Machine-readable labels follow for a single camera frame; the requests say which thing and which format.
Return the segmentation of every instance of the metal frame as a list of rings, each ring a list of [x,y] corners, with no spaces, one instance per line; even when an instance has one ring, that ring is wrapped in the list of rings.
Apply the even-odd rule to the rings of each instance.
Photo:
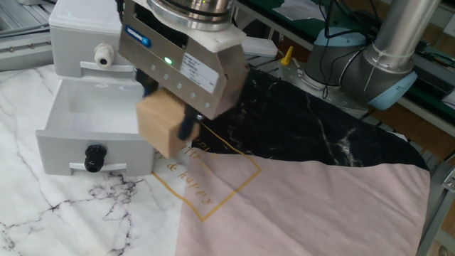
[[[455,199],[455,193],[444,187],[444,181],[450,177],[453,170],[455,170],[454,167],[443,162],[438,166],[436,171],[432,173],[427,219],[425,220],[422,239],[420,240],[420,246],[416,256],[426,256],[434,241],[440,242],[448,250],[455,249],[455,239],[440,230]]]

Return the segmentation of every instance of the black knob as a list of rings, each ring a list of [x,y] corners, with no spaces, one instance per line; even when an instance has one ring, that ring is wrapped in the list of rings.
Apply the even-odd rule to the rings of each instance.
[[[107,150],[101,145],[90,145],[85,150],[85,169],[97,173],[105,164]]]

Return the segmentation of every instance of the black cable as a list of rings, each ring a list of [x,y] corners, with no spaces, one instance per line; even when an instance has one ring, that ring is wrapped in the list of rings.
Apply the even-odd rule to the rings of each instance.
[[[328,47],[328,43],[330,41],[330,38],[335,38],[337,36],[342,36],[342,35],[346,35],[346,34],[349,34],[349,33],[361,33],[365,36],[365,38],[368,38],[366,35],[365,35],[365,31],[359,31],[359,30],[349,30],[349,31],[343,31],[343,32],[340,32],[340,33],[335,33],[333,35],[330,34],[330,31],[329,31],[329,23],[330,23],[330,17],[331,17],[331,13],[332,13],[332,10],[333,10],[333,5],[336,5],[344,14],[346,14],[344,12],[344,10],[341,8],[341,6],[337,3],[336,0],[330,0],[329,4],[328,4],[328,9],[327,9],[327,16],[324,15],[323,11],[322,11],[322,6],[321,6],[321,0],[319,1],[319,11],[321,12],[322,16],[323,16],[323,19],[324,19],[324,36],[327,38],[327,43],[326,43],[326,46],[322,52],[322,55],[321,55],[321,59],[319,61],[319,70],[321,71],[321,74],[324,78],[324,89],[322,91],[322,98],[323,99],[326,99],[327,96],[328,96],[328,86],[333,86],[333,87],[338,87],[340,85],[329,85],[328,84],[328,80],[327,80],[327,77],[326,77],[326,74],[324,73],[323,71],[323,68],[322,68],[322,62],[323,62],[323,57],[325,56],[326,54],[326,50],[327,50],[327,47]],[[332,71],[333,71],[333,64],[335,63],[336,60],[338,60],[339,58],[342,58],[342,57],[345,57],[344,56],[341,56],[341,57],[338,57],[336,58],[332,63],[331,63],[331,73],[329,75],[329,79],[331,78],[331,74],[332,74]]]
[[[337,58],[335,58],[335,60],[332,61],[332,64],[330,65],[330,73],[328,74],[328,79],[327,81],[330,81],[330,79],[332,78],[332,73],[333,73],[333,64],[335,64],[335,62],[341,58],[344,58],[350,54],[353,54],[353,53],[357,53],[357,52],[361,52],[362,50],[365,50],[366,46],[364,46],[363,48],[361,48],[360,50],[353,50],[351,51],[350,53],[346,53],[345,55],[342,55],[342,56],[339,56]]]
[[[371,8],[373,8],[373,12],[375,13],[376,20],[379,21],[379,15],[378,15],[378,10],[376,10],[375,3],[373,3],[373,0],[370,0]]]

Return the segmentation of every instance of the wooden block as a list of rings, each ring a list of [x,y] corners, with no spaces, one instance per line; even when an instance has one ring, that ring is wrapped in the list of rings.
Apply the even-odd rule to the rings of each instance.
[[[160,89],[137,103],[139,134],[166,158],[182,150],[186,142],[177,137],[185,117],[185,105],[175,95]],[[199,124],[195,125],[187,141],[199,135]]]

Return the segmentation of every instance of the label sticker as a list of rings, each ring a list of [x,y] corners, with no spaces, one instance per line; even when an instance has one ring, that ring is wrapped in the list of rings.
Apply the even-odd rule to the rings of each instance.
[[[206,64],[200,62],[197,58],[185,53],[183,55],[180,73],[191,79],[209,93],[215,91],[219,74]]]
[[[136,29],[132,28],[129,25],[125,26],[125,32],[129,34],[132,38],[136,39],[138,42],[142,43],[147,48],[151,47],[151,41],[147,37],[143,36],[140,32]]]

